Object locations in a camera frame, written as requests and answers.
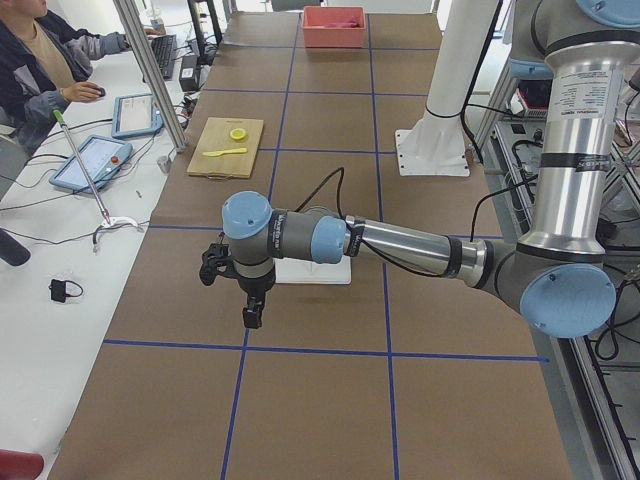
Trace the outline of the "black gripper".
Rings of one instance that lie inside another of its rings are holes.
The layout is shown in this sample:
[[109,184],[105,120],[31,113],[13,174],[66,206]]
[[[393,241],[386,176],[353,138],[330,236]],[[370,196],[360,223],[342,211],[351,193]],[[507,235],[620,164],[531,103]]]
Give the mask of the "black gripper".
[[246,306],[242,310],[245,328],[261,328],[267,292],[275,284],[275,273],[268,272],[257,278],[239,276],[238,284],[247,294]]

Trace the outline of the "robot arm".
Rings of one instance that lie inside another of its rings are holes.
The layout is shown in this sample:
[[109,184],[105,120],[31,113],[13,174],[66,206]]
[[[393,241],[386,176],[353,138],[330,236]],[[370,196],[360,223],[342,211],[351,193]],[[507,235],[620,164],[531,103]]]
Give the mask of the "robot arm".
[[515,245],[463,241],[358,217],[275,209],[259,193],[236,193],[222,218],[227,272],[248,295],[247,327],[261,324],[276,259],[336,264],[361,247],[421,275],[486,291],[553,337],[583,336],[606,323],[617,296],[595,232],[624,70],[639,55],[639,5],[520,1],[513,49],[553,73],[529,231]]

